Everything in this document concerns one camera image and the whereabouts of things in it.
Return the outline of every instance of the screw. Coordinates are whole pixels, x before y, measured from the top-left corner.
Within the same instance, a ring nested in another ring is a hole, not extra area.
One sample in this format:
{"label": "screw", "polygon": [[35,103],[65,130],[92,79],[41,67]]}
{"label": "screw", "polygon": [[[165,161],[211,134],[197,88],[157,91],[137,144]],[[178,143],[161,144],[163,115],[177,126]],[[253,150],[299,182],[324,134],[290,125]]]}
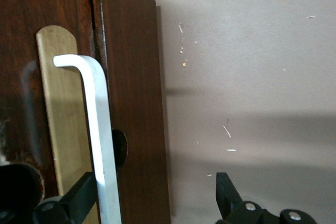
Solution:
{"label": "screw", "polygon": [[289,212],[288,215],[292,220],[301,220],[301,216],[297,212]]}
{"label": "screw", "polygon": [[255,210],[256,210],[256,206],[253,205],[252,203],[246,203],[246,204],[245,204],[245,207],[246,207],[246,209],[249,210],[249,211],[255,211]]}
{"label": "screw", "polygon": [[8,215],[7,211],[5,210],[0,211],[0,220],[5,219],[7,215]]}
{"label": "screw", "polygon": [[53,209],[54,206],[55,206],[55,204],[54,204],[53,202],[50,202],[50,203],[45,204],[45,205],[42,207],[41,210],[42,210],[43,212],[46,212],[46,211],[49,211],[49,210]]}

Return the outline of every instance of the curved handle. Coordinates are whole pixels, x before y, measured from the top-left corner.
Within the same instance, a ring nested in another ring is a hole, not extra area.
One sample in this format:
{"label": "curved handle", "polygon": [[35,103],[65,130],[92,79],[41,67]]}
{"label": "curved handle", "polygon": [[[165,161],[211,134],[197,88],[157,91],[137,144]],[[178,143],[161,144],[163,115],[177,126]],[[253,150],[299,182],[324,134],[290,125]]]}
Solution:
{"label": "curved handle", "polygon": [[121,224],[110,110],[104,72],[100,64],[89,56],[55,56],[54,65],[56,67],[76,67],[82,75],[101,223]]}

